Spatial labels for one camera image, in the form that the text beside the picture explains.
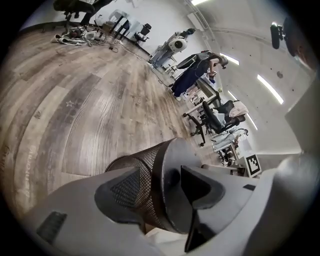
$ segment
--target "office chair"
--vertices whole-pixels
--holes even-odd
[[[68,32],[69,25],[72,24],[70,19],[72,14],[74,14],[74,18],[79,18],[79,12],[93,14],[95,13],[95,8],[92,5],[94,2],[98,2],[99,0],[91,0],[88,2],[83,2],[79,0],[55,0],[53,3],[53,8],[58,12],[64,12],[65,15],[65,31]]]
[[[244,115],[231,118],[226,113],[226,116],[225,116],[226,124],[223,127],[219,122],[218,118],[214,115],[214,113],[210,109],[209,104],[206,101],[202,103],[202,107],[203,107],[204,115],[200,117],[201,122],[199,122],[194,116],[190,114],[186,114],[196,125],[195,132],[192,132],[190,135],[192,137],[195,136],[196,134],[201,135],[203,140],[203,142],[200,144],[201,147],[203,147],[206,143],[202,126],[206,126],[206,132],[208,132],[208,129],[211,129],[211,130],[214,130],[216,134],[221,134],[234,126],[238,126],[241,122],[244,122],[246,120]]]
[[[139,41],[146,42],[149,37],[146,35],[150,33],[151,26],[147,23],[143,25],[141,32],[135,33],[134,38],[136,39],[136,43],[139,44]]]

